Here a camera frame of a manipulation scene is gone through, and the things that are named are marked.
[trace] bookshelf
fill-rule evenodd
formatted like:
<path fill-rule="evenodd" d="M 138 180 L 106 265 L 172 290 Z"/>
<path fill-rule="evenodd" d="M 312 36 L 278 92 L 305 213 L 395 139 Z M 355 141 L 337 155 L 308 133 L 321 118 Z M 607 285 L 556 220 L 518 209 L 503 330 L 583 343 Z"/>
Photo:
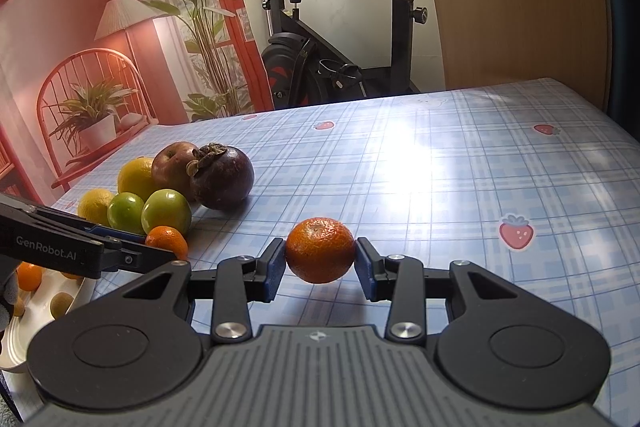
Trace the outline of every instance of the bookshelf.
<path fill-rule="evenodd" d="M 22 166 L 17 162 L 15 151 L 6 139 L 2 127 L 0 127 L 0 192 L 40 201 Z"/>

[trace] plant pot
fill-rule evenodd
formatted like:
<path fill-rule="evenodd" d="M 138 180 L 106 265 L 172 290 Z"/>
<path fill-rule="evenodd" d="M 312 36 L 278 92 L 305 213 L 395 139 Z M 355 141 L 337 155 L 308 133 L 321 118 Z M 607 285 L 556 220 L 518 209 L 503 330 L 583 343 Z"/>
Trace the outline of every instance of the plant pot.
<path fill-rule="evenodd" d="M 87 149 L 90 151 L 100 149 L 103 145 L 116 139 L 116 124 L 113 115 L 110 114 L 91 127 L 83 129 L 79 135 Z"/>

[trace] painted chair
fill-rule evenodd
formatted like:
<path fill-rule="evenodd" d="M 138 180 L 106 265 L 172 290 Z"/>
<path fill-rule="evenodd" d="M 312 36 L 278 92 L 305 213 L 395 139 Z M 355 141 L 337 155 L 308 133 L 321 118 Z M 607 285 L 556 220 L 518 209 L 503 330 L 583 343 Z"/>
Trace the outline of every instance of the painted chair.
<path fill-rule="evenodd" d="M 88 86 L 113 79 L 124 89 L 133 89 L 116 109 L 116 137 L 96 150 L 89 150 L 79 134 L 68 142 L 53 131 L 67 118 L 59 103 L 76 98 L 74 86 Z M 51 71 L 36 102 L 38 123 L 57 178 L 51 188 L 69 190 L 70 182 L 92 171 L 145 127 L 158 123 L 148 101 L 140 73 L 125 55 L 105 48 L 92 48 L 67 57 Z"/>

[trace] potted plant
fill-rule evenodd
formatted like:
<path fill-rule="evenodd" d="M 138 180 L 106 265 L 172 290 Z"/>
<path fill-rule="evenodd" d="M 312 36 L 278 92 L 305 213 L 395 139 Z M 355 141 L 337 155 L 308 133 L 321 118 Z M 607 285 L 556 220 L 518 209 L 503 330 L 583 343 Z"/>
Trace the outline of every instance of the potted plant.
<path fill-rule="evenodd" d="M 49 107 L 57 107 L 64 118 L 49 136 L 58 135 L 68 145 L 76 136 L 90 151 L 100 149 L 116 137 L 116 108 L 126 105 L 124 98 L 136 92 L 105 79 L 95 86 L 70 86 L 75 98 Z"/>
<path fill-rule="evenodd" d="M 225 17 L 235 17 L 236 14 L 215 6 L 212 0 L 140 0 L 144 4 L 164 12 L 169 16 L 178 17 L 188 29 L 191 39 L 185 41 L 186 51 L 191 55 L 199 55 L 202 58 L 204 67 L 194 65 L 206 83 L 206 87 L 212 90 L 214 97 L 205 96 L 209 99 L 206 104 L 209 108 L 200 111 L 192 107 L 201 105 L 198 100 L 194 100 L 190 95 L 190 103 L 185 104 L 194 111 L 193 118 L 205 120 L 215 118 L 223 107 L 228 116 L 239 114 L 243 108 L 238 95 L 238 87 L 233 85 L 230 74 L 230 65 L 224 51 L 220 48 L 220 43 L 228 37 L 225 36 Z M 210 110 L 213 107 L 212 101 L 218 95 L 224 97 L 225 103 Z M 196 93 L 198 99 L 203 100 L 203 96 Z"/>

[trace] tangerine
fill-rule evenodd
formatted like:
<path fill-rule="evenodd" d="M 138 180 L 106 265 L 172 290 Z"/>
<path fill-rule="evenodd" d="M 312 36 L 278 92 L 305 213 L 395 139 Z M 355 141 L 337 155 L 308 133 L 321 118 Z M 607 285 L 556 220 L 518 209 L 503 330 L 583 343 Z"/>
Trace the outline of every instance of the tangerine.
<path fill-rule="evenodd" d="M 181 261 L 186 261 L 189 253 L 189 247 L 184 237 L 173 227 L 155 227 L 151 229 L 146 236 L 145 245 L 170 250 Z"/>
<path fill-rule="evenodd" d="M 289 233 L 285 258 L 300 279 L 323 284 L 340 279 L 355 259 L 350 230 L 330 217 L 311 217 Z"/>
<path fill-rule="evenodd" d="M 62 273 L 62 275 L 64 275 L 67 279 L 74 279 L 76 281 L 84 279 L 81 275 L 76 275 L 74 273 L 67 273 L 67 272 L 60 272 L 60 273 Z"/>
<path fill-rule="evenodd" d="M 36 264 L 20 263 L 18 269 L 18 288 L 26 292 L 34 292 L 42 283 L 42 268 Z"/>

